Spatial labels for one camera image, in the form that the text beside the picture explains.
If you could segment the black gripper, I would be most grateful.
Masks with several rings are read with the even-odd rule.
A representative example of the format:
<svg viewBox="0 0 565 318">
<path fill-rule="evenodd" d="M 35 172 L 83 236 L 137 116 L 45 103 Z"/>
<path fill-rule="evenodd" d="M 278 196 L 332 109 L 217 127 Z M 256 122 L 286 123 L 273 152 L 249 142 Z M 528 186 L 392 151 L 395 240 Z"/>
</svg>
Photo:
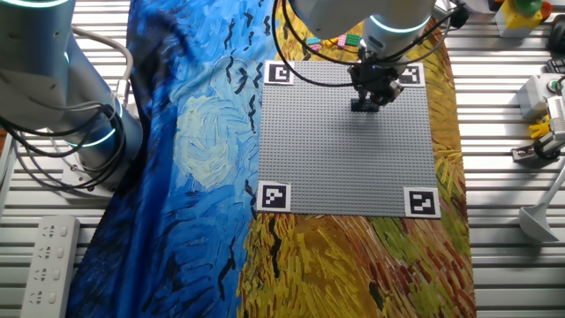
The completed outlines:
<svg viewBox="0 0 565 318">
<path fill-rule="evenodd" d="M 352 83 L 358 92 L 356 109 L 367 108 L 367 90 L 371 92 L 371 102 L 377 106 L 385 106 L 393 102 L 404 87 L 395 82 L 398 72 L 394 67 L 379 67 L 374 64 L 352 67 Z"/>
</svg>

